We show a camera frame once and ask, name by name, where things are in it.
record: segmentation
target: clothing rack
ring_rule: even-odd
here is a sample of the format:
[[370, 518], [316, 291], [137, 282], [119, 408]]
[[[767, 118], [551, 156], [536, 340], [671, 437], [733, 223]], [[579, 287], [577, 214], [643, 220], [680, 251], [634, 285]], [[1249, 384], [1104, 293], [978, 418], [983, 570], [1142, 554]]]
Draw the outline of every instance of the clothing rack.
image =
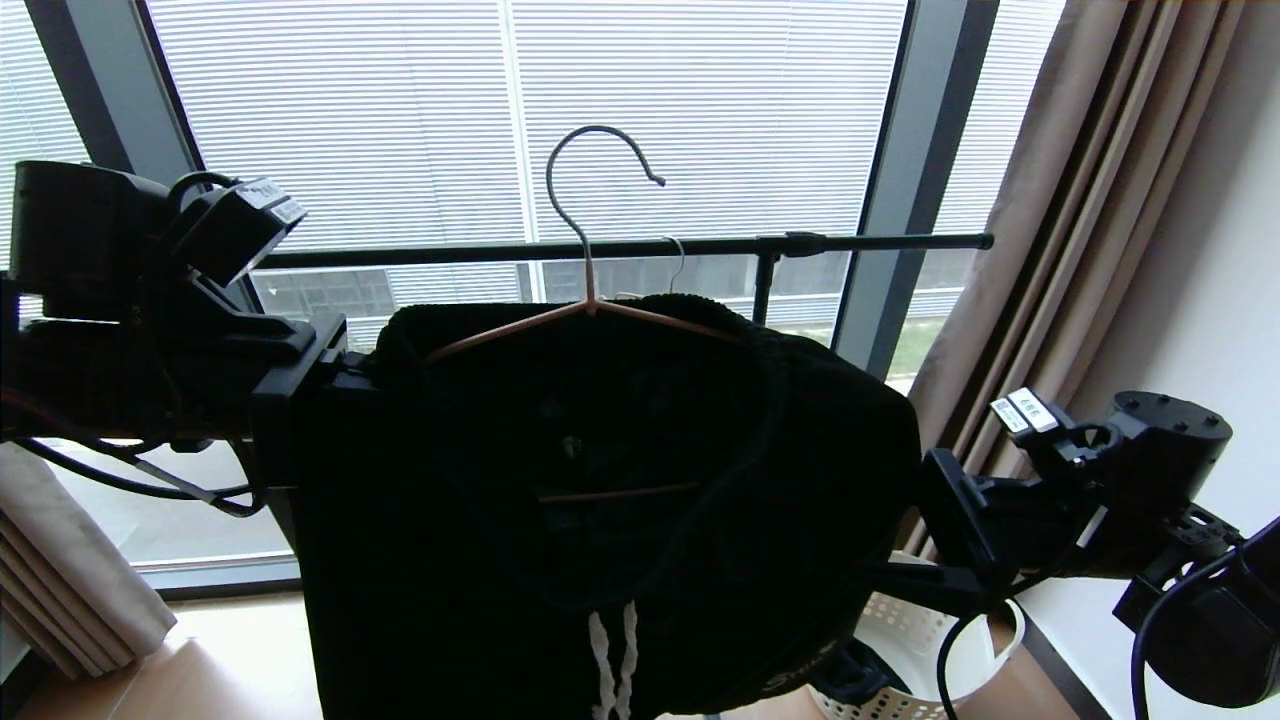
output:
[[[987, 250], [989, 233], [972, 234], [896, 234], [827, 236], [812, 232], [786, 232], [756, 237], [680, 238], [605, 241], [591, 243], [594, 258], [696, 258], [703, 255], [755, 255], [755, 295], [751, 322], [764, 324], [773, 287], [773, 270], [782, 258], [809, 258], [823, 252], [868, 252], [876, 250]], [[526, 263], [536, 260], [577, 260], [579, 242], [490, 242], [470, 245], [431, 245], [388, 250], [342, 250], [316, 252], [276, 252], [259, 263], [260, 270], [305, 268], [367, 268], [383, 265], [433, 265], [444, 263]]]

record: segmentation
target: curtain fold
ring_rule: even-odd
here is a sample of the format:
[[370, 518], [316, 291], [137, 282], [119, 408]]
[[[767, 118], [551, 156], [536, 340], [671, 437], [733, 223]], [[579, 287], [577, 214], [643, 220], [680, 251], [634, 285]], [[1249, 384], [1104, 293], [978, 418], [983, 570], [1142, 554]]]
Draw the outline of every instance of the curtain fold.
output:
[[68, 678], [150, 655], [177, 623], [44, 460], [0, 445], [0, 615]]
[[[970, 473], [1027, 468], [987, 404], [1066, 405], [1199, 123], [1240, 4], [1073, 0], [1046, 55], [974, 274], [911, 387], [925, 447]], [[910, 551], [931, 550], [915, 527]]]

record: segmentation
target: wooden floor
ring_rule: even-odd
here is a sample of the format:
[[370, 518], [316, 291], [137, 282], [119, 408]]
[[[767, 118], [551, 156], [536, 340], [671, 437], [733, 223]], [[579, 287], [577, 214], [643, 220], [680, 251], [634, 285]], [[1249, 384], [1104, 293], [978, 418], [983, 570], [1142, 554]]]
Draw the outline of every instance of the wooden floor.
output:
[[[175, 603], [178, 625], [142, 662], [97, 680], [51, 678], [18, 720], [317, 720], [302, 597]], [[960, 708], [965, 720], [1075, 720], [1019, 650]], [[805, 691], [731, 710], [723, 720], [823, 720]]]

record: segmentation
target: white perforated basket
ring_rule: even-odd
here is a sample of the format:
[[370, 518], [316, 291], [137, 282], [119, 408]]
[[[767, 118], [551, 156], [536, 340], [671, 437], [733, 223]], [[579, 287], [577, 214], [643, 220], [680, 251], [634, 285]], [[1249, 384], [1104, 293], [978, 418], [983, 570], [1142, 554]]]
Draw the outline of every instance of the white perforated basket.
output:
[[[893, 552], [895, 562], [928, 564], [902, 552]], [[986, 618], [969, 624], [951, 647], [947, 659], [947, 689], [959, 707], [969, 696], [987, 684], [1004, 667], [1005, 661], [1023, 642], [1027, 620], [1023, 611], [1009, 601], [1014, 615], [1014, 638], [998, 653], [992, 646]], [[809, 693], [829, 720], [941, 720], [942, 694], [938, 692], [937, 664], [942, 639], [956, 619], [881, 593], [872, 593], [854, 637], [876, 651], [911, 693], [884, 688], [861, 706], [844, 705], [813, 685]]]

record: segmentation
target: robotic arm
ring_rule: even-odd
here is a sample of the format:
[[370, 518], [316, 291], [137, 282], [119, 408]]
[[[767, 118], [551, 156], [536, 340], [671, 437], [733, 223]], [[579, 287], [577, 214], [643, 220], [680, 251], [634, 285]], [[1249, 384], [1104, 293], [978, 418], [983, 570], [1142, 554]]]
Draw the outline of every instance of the robotic arm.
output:
[[[340, 315], [302, 323], [230, 300], [228, 286], [305, 214], [268, 179], [195, 173], [165, 187], [19, 163], [12, 270], [0, 279], [0, 441], [41, 451], [31, 438], [67, 437], [173, 487], [145, 486], [152, 495], [237, 515], [292, 487], [296, 416], [379, 404], [362, 356], [346, 351]], [[26, 295], [41, 297], [49, 320], [19, 328]], [[1050, 577], [1129, 579], [1115, 615], [1137, 633], [1135, 702], [1144, 661], [1204, 703], [1243, 707], [1280, 691], [1280, 519], [1245, 541], [1192, 502], [1231, 437], [1222, 418], [1146, 392], [1117, 395], [1097, 423], [1075, 423], [1025, 388], [992, 410], [1037, 479], [969, 475], [950, 451], [931, 450], [914, 496], [947, 565], [872, 568], [878, 589], [968, 618]], [[111, 437], [143, 442], [101, 441]], [[247, 506], [140, 457], [215, 438], [246, 465], [250, 484], [233, 491], [252, 495]]]

